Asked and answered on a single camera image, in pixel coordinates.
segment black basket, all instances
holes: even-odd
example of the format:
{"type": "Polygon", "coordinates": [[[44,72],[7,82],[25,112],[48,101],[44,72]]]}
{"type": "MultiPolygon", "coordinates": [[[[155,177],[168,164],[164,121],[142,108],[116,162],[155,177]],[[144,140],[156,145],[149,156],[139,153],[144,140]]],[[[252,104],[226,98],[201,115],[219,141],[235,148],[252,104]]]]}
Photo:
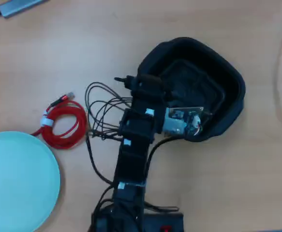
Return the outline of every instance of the black basket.
{"type": "Polygon", "coordinates": [[[245,83],[240,73],[224,58],[192,38],[176,38],[159,44],[143,60],[138,74],[163,78],[185,98],[178,107],[204,106],[212,113],[197,136],[201,142],[224,133],[244,107],[245,83]]]}

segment white cable tie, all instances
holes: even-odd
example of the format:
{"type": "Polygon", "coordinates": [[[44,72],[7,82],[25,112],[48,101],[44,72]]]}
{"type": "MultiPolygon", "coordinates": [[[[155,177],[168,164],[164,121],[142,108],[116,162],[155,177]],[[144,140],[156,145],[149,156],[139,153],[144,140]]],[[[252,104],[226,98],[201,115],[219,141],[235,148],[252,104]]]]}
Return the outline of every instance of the white cable tie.
{"type": "Polygon", "coordinates": [[[46,115],[43,115],[43,117],[42,117],[42,119],[41,119],[41,121],[40,121],[41,127],[43,127],[43,126],[52,127],[53,124],[54,124],[54,120],[51,120],[51,119],[47,118],[46,115]]]}
{"type": "Polygon", "coordinates": [[[118,184],[118,189],[125,189],[125,186],[126,186],[126,184],[125,183],[123,183],[123,182],[120,182],[119,184],[118,184]]]}

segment light blue plate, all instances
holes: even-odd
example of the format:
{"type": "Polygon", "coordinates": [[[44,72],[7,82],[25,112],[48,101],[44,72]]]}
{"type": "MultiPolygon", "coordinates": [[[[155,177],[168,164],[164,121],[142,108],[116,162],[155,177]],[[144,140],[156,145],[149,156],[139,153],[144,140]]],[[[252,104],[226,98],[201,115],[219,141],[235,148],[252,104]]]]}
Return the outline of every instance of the light blue plate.
{"type": "Polygon", "coordinates": [[[59,166],[45,144],[29,134],[0,132],[0,232],[38,229],[59,190],[59,166]]]}

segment red usb cable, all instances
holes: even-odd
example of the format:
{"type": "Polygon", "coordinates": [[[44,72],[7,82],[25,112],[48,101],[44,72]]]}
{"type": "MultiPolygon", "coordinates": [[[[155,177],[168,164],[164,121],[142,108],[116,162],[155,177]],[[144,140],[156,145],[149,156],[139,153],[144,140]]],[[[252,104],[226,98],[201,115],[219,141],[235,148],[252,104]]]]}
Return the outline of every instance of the red usb cable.
{"type": "Polygon", "coordinates": [[[74,115],[75,124],[65,133],[55,135],[52,125],[41,125],[41,127],[31,135],[42,134],[43,139],[53,148],[68,149],[77,144],[85,135],[87,129],[87,117],[84,108],[77,102],[69,100],[73,94],[63,95],[53,102],[47,109],[44,118],[55,122],[63,115],[74,115]]]}

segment cable bundle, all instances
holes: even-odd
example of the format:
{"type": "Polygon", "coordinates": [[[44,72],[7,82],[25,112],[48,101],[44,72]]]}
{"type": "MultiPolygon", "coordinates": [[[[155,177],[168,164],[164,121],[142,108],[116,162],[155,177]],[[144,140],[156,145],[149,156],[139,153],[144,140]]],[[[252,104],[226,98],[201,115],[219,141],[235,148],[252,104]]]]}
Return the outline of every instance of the cable bundle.
{"type": "Polygon", "coordinates": [[[113,139],[116,141],[121,141],[121,137],[118,136],[118,129],[119,126],[113,125],[110,123],[106,123],[104,121],[105,115],[112,109],[117,108],[121,111],[124,111],[124,108],[121,107],[121,105],[124,105],[124,107],[130,108],[130,103],[132,102],[131,97],[121,97],[117,92],[115,92],[113,89],[111,89],[109,86],[101,83],[101,82],[93,82],[91,83],[85,92],[85,104],[86,108],[88,110],[88,122],[90,126],[89,135],[92,137],[101,137],[104,139],[113,139]],[[102,101],[97,100],[93,103],[89,102],[90,99],[90,93],[93,89],[99,88],[102,89],[109,94],[111,94],[114,98],[110,99],[109,101],[102,101]],[[96,115],[92,112],[93,105],[97,103],[104,103],[104,105],[98,110],[96,115]],[[93,119],[92,126],[90,125],[90,117],[93,119]]]}
{"type": "Polygon", "coordinates": [[[64,95],[53,102],[45,111],[43,119],[41,121],[41,127],[31,135],[38,136],[42,134],[47,144],[56,149],[68,149],[73,147],[86,133],[86,112],[79,103],[69,100],[68,95],[64,95]],[[74,115],[76,122],[67,132],[55,135],[53,133],[53,122],[63,115],[74,115]],[[43,119],[46,120],[48,124],[43,124],[43,119]]]}

